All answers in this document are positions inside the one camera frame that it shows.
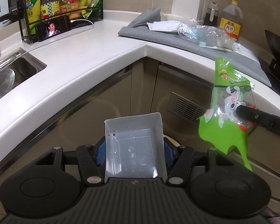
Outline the green cartoon snack bag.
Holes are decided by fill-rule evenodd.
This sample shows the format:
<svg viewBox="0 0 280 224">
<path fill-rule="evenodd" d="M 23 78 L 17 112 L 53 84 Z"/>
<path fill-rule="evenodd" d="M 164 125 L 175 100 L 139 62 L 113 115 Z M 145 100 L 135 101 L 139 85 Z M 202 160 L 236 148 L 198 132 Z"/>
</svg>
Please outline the green cartoon snack bag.
<svg viewBox="0 0 280 224">
<path fill-rule="evenodd" d="M 230 147 L 239 151 L 244 166 L 251 170 L 247 158 L 247 134 L 256 124 L 239 117 L 236 109 L 247 106 L 255 109 L 254 84 L 238 73 L 226 59 L 215 59 L 215 82 L 211 106 L 199 118 L 199 137 L 223 153 Z"/>
</svg>

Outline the pale green toothbrush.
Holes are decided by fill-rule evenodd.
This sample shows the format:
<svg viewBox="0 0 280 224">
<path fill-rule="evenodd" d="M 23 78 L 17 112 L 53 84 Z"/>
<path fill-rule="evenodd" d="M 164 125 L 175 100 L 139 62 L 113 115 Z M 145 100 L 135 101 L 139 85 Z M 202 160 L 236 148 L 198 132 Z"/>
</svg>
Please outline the pale green toothbrush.
<svg viewBox="0 0 280 224">
<path fill-rule="evenodd" d="M 228 52 L 231 53 L 232 50 L 230 49 L 226 49 L 226 48 L 222 48 L 222 47 L 218 47 L 218 46 L 207 46 L 206 42 L 200 41 L 199 42 L 199 46 L 203 47 L 203 48 L 208 48 L 208 49 L 212 49 L 212 50 L 217 50 L 217 51 L 223 51 L 223 52 Z"/>
</svg>

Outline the clear plastic bag with trash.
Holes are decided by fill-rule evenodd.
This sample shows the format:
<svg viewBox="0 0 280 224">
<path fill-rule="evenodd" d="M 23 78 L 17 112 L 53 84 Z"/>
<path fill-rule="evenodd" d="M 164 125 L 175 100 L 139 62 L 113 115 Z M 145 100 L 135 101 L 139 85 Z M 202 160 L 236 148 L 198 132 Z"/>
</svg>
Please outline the clear plastic bag with trash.
<svg viewBox="0 0 280 224">
<path fill-rule="evenodd" d="M 218 46 L 232 51 L 239 49 L 239 45 L 227 33 L 217 27 L 200 25 L 195 19 L 189 23 L 180 23 L 177 32 L 180 38 L 199 45 L 200 41 L 207 46 Z"/>
</svg>

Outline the white paper towel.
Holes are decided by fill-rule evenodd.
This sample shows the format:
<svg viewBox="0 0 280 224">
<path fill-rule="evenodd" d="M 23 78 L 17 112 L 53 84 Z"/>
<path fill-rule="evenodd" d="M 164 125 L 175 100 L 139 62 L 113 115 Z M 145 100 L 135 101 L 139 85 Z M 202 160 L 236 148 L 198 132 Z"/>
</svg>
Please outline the white paper towel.
<svg viewBox="0 0 280 224">
<path fill-rule="evenodd" d="M 153 23 L 147 22 L 147 26 L 150 31 L 175 33 L 180 23 L 176 20 L 154 21 Z"/>
</svg>

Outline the grey cabinet vent grille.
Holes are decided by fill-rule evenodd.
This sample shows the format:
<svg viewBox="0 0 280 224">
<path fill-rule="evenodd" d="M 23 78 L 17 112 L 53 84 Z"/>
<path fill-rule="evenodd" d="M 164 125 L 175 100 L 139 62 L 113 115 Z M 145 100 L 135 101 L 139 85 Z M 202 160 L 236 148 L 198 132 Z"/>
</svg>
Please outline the grey cabinet vent grille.
<svg viewBox="0 0 280 224">
<path fill-rule="evenodd" d="M 182 118 L 188 123 L 198 126 L 200 122 L 199 119 L 204 115 L 206 109 L 172 92 L 167 105 L 167 111 Z"/>
</svg>

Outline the cooking wine jug yellow label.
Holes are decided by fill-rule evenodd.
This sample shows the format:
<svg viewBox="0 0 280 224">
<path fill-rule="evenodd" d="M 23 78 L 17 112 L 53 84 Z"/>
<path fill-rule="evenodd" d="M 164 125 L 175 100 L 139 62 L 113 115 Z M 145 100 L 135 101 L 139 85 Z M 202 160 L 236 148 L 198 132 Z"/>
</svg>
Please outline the cooking wine jug yellow label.
<svg viewBox="0 0 280 224">
<path fill-rule="evenodd" d="M 218 25 L 231 39 L 238 41 L 243 26 L 243 15 L 236 0 L 232 0 L 231 4 L 222 10 Z"/>
</svg>

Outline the stainless steel sink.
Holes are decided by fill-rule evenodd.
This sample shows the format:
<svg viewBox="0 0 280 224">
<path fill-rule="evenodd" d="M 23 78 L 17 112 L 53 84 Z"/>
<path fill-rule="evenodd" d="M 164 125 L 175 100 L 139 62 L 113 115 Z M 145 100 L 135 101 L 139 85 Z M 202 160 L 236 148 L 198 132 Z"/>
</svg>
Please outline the stainless steel sink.
<svg viewBox="0 0 280 224">
<path fill-rule="evenodd" d="M 45 67 L 44 63 L 22 48 L 3 58 L 0 61 L 0 99 Z"/>
</svg>

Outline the dark soy sauce dispenser bottle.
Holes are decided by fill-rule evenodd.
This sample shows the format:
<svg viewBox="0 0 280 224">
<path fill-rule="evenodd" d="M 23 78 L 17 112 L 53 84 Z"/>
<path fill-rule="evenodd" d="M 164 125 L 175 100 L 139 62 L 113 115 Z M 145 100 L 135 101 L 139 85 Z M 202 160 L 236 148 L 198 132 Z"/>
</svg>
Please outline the dark soy sauce dispenser bottle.
<svg viewBox="0 0 280 224">
<path fill-rule="evenodd" d="M 209 3 L 207 6 L 203 25 L 217 27 L 218 17 L 219 17 L 218 4 L 215 2 Z"/>
</svg>

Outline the smartphone playing video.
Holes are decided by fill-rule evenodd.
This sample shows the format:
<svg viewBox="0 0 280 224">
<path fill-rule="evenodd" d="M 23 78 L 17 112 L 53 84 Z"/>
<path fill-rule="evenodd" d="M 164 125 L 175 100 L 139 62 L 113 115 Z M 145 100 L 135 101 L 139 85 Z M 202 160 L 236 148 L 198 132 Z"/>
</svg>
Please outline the smartphone playing video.
<svg viewBox="0 0 280 224">
<path fill-rule="evenodd" d="M 44 41 L 55 35 L 62 34 L 71 30 L 71 22 L 69 16 L 64 15 L 52 18 L 48 21 L 38 24 L 35 28 L 38 41 Z"/>
</svg>

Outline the grey cloth mat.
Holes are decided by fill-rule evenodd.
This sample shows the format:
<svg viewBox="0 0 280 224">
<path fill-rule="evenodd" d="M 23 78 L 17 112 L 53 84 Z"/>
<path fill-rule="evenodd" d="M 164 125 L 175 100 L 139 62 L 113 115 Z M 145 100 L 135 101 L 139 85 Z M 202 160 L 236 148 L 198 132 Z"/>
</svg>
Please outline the grey cloth mat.
<svg viewBox="0 0 280 224">
<path fill-rule="evenodd" d="M 227 38 L 224 31 L 199 25 L 194 19 L 188 23 L 162 21 L 161 9 L 147 10 L 122 27 L 118 35 L 171 46 L 211 60 L 223 57 L 234 69 L 271 86 L 259 61 L 246 56 L 246 48 Z"/>
</svg>

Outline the yellow green snack bag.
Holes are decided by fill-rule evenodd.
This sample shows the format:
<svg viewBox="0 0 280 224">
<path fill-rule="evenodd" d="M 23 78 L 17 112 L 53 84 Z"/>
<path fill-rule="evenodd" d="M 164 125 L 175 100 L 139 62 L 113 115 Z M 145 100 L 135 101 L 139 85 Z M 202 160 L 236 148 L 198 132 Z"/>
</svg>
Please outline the yellow green snack bag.
<svg viewBox="0 0 280 224">
<path fill-rule="evenodd" d="M 94 8 L 100 5 L 100 0 L 80 0 L 79 8 L 80 14 L 83 18 L 88 19 L 90 15 L 95 15 L 99 12 L 100 8 Z"/>
</svg>

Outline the green yellow-capped bottle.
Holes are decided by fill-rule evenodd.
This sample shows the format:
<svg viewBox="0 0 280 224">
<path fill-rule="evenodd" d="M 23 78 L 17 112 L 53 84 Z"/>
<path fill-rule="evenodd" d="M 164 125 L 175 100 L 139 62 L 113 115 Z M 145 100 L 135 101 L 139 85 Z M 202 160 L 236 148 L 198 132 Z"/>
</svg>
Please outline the green yellow-capped bottle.
<svg viewBox="0 0 280 224">
<path fill-rule="evenodd" d="M 25 0 L 25 5 L 26 5 L 26 11 L 27 11 L 27 17 L 28 17 L 28 22 L 32 23 L 29 25 L 30 33 L 36 34 L 36 26 L 39 24 L 39 20 L 41 19 L 41 14 L 40 14 L 40 0 Z"/>
</svg>

